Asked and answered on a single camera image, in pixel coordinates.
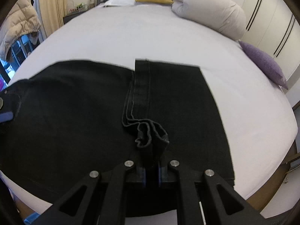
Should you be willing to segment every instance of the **purple cushion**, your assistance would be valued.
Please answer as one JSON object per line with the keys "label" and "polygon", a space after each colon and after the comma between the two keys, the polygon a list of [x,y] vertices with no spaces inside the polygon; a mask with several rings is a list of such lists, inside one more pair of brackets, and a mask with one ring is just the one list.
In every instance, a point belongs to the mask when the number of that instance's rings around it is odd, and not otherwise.
{"label": "purple cushion", "polygon": [[287,87],[287,80],[285,79],[280,66],[275,60],[267,53],[261,51],[249,43],[239,41],[245,54],[262,70],[262,72],[275,84],[282,86],[285,89]]}
{"label": "purple cushion", "polygon": [[4,79],[0,75],[0,91],[2,90],[3,86],[4,86]]}

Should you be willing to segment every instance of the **beige jacket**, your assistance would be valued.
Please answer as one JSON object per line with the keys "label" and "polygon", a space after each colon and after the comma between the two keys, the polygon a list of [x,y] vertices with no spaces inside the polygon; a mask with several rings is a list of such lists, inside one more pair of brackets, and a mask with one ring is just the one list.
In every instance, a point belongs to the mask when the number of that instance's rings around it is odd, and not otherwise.
{"label": "beige jacket", "polygon": [[8,50],[22,35],[29,34],[33,44],[38,40],[41,23],[31,0],[18,0],[0,27],[0,59],[6,61]]}

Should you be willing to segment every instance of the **white pillow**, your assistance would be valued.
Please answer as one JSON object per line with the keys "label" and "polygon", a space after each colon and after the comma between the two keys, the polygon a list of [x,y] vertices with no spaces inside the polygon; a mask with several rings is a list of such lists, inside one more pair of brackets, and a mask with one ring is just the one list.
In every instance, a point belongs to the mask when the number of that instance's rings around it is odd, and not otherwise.
{"label": "white pillow", "polygon": [[172,11],[217,32],[239,40],[246,29],[243,9],[232,0],[173,0]]}
{"label": "white pillow", "polygon": [[134,6],[135,0],[108,0],[104,6]]}

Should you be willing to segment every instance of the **white bed sheet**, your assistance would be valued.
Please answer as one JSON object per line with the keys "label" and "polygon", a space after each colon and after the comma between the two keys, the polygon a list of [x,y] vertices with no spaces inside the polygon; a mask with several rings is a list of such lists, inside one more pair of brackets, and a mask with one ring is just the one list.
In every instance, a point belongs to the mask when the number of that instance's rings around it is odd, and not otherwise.
{"label": "white bed sheet", "polygon": [[[57,61],[89,59],[134,69],[136,58],[200,66],[228,138],[235,190],[245,199],[255,193],[277,169],[295,139],[297,123],[291,106],[237,42],[177,17],[170,7],[91,9],[42,42],[10,85]],[[0,174],[33,210],[42,213],[50,205],[35,200]]]}

